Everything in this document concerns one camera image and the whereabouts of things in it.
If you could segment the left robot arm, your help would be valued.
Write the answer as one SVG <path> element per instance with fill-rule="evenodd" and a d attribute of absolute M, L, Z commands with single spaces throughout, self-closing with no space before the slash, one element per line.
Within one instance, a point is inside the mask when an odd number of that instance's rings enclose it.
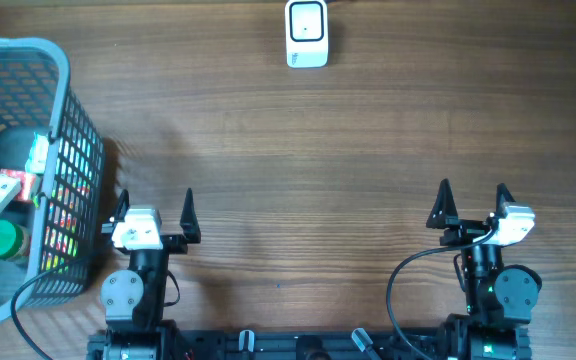
<path fill-rule="evenodd" d="M 124 190 L 102 235 L 115 249 L 129 256 L 129 265 L 103 282 L 100 301 L 107 329 L 87 346 L 88 359 L 192 359 L 194 354 L 176 322 L 163 318 L 164 309 L 178 303 L 167 301 L 167 281 L 173 254 L 185 255 L 190 244 L 201 242 L 193 192 L 186 191 L 177 234 L 163 234 L 159 210 L 132 206 Z"/>

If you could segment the green lid jar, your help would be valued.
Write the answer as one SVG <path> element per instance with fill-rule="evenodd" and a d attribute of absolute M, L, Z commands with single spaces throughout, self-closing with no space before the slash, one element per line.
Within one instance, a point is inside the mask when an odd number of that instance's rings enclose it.
<path fill-rule="evenodd" d="M 0 220 L 0 260 L 25 264 L 29 260 L 31 236 L 21 225 Z"/>

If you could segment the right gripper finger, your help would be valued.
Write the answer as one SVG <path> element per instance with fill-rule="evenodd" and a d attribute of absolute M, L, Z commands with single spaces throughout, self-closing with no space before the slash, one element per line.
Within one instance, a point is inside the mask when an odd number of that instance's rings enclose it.
<path fill-rule="evenodd" d="M 447 178 L 440 182 L 437 197 L 426 221 L 430 229 L 446 229 L 457 226 L 459 216 L 454 202 L 452 188 Z"/>
<path fill-rule="evenodd" d="M 501 216 L 504 214 L 503 205 L 505 203 L 514 203 L 515 199 L 511 195 L 505 183 L 500 183 L 496 187 L 496 211 L 495 214 Z"/>

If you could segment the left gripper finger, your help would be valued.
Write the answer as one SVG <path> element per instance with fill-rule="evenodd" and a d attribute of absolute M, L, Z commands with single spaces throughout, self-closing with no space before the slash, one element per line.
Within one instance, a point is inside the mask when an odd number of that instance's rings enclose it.
<path fill-rule="evenodd" d="M 186 191 L 179 224 L 182 228 L 186 243 L 199 244 L 201 242 L 201 230 L 195 212 L 194 197 L 191 188 L 188 188 Z"/>
<path fill-rule="evenodd" d="M 113 219 L 115 221 L 123 221 L 129 206 L 129 192 L 126 189 L 123 189 L 117 199 L 117 204 L 113 212 Z"/>

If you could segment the red tissue pack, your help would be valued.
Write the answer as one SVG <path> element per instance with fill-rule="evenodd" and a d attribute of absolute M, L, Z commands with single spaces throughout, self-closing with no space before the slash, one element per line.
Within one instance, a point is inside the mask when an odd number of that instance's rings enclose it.
<path fill-rule="evenodd" d="M 40 175 L 5 168 L 0 170 L 0 174 L 20 181 L 21 189 L 14 197 L 15 201 L 24 203 L 30 203 L 33 201 L 33 198 L 37 195 L 41 185 Z"/>

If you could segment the teal wet wipes pack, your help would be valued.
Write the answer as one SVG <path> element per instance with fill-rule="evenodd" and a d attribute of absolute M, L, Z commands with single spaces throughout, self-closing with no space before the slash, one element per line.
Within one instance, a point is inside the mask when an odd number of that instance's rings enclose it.
<path fill-rule="evenodd" d="M 28 173 L 43 174 L 45 172 L 50 142 L 47 135 L 34 134 L 28 158 L 24 169 Z"/>

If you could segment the colourful gummy candy bag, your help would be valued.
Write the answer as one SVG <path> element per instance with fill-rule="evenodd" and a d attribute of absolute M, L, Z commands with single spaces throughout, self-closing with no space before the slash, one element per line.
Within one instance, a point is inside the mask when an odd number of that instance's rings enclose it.
<path fill-rule="evenodd" d="M 84 211 L 84 201 L 89 199 L 90 184 L 83 176 L 89 170 L 87 163 L 69 142 L 63 141 L 59 151 L 65 156 L 65 160 L 57 159 L 57 174 L 66 182 L 65 185 L 55 182 L 51 193 L 56 204 L 50 203 L 48 220 L 56 225 L 56 228 L 47 226 L 47 234 L 44 244 L 50 251 L 42 254 L 41 269 L 51 270 L 76 257 L 79 250 L 79 241 L 75 238 L 78 234 L 78 212 Z"/>

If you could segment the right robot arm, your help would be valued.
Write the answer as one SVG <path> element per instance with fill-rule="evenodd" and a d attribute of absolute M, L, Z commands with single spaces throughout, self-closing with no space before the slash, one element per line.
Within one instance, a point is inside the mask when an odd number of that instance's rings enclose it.
<path fill-rule="evenodd" d="M 444 232 L 440 248 L 456 248 L 453 265 L 465 293 L 467 313 L 440 325 L 436 359 L 530 360 L 527 325 L 542 289 L 541 277 L 524 265 L 506 265 L 502 250 L 524 240 L 535 225 L 531 207 L 516 202 L 505 184 L 496 190 L 496 209 L 484 220 L 458 215 L 450 182 L 440 182 L 426 222 Z"/>

